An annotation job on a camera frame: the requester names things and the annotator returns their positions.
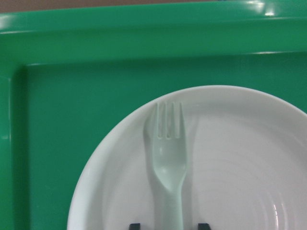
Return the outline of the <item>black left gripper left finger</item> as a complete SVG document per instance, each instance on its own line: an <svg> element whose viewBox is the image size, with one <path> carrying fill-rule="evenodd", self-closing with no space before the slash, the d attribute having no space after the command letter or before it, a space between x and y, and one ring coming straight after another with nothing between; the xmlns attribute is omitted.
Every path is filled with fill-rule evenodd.
<svg viewBox="0 0 307 230"><path fill-rule="evenodd" d="M141 224L140 223L131 223L129 225L129 230L140 230Z"/></svg>

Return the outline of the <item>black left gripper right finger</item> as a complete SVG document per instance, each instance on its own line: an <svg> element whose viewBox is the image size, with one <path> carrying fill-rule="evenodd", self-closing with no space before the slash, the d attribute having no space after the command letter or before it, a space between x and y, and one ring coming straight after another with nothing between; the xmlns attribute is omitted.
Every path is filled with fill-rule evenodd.
<svg viewBox="0 0 307 230"><path fill-rule="evenodd" d="M199 223L197 230L211 230L211 227L208 223Z"/></svg>

